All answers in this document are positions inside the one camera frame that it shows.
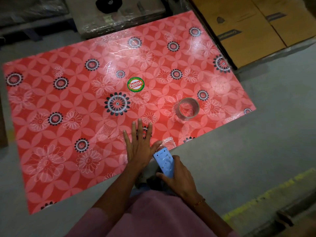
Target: person's right arm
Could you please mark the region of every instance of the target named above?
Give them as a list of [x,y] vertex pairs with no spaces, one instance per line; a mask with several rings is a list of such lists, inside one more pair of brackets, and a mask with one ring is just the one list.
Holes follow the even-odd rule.
[[174,159],[173,178],[168,178],[162,173],[157,173],[157,177],[161,178],[181,197],[218,237],[227,237],[233,232],[233,229],[205,201],[195,206],[203,200],[203,197],[197,192],[193,177],[180,161],[179,156],[173,155],[172,157]]

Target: blue handheld device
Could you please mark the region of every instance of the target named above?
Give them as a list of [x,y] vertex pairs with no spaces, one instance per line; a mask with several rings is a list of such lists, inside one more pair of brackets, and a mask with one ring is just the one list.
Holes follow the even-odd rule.
[[173,178],[174,160],[168,149],[165,147],[156,152],[153,156],[163,173],[167,177]]

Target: patelsa sticker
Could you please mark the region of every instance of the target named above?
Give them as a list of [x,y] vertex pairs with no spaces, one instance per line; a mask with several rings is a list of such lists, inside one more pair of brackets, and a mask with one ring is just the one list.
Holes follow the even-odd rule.
[[127,87],[132,92],[139,92],[144,89],[145,83],[142,78],[132,77],[127,82]]

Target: beaded bracelet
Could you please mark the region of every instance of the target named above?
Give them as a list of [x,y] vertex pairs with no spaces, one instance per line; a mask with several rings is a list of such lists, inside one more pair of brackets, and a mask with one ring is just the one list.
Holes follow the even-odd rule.
[[205,199],[203,198],[201,201],[197,202],[193,207],[195,208],[196,206],[198,206],[199,204],[205,202]]

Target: pink shirt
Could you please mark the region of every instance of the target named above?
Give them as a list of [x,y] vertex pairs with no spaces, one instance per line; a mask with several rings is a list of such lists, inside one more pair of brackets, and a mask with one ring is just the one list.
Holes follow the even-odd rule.
[[[130,199],[121,219],[113,225],[99,208],[89,209],[66,237],[73,236],[207,236],[213,231],[176,196],[146,191]],[[228,237],[237,237],[232,232]]]

